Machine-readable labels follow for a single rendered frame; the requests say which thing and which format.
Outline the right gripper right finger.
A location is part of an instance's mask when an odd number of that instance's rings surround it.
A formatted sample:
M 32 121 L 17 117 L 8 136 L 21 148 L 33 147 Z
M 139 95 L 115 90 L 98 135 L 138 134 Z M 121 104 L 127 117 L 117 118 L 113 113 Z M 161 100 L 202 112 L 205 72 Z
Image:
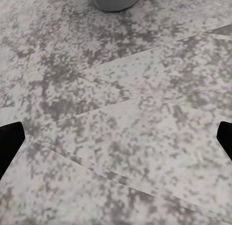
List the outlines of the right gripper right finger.
M 217 140 L 232 160 L 232 123 L 224 121 L 220 123 Z

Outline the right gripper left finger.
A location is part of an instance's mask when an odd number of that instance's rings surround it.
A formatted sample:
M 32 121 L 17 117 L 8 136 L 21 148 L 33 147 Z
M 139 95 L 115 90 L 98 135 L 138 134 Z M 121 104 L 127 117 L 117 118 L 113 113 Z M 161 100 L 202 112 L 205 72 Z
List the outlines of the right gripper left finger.
M 25 140 L 22 122 L 0 127 L 0 179 Z

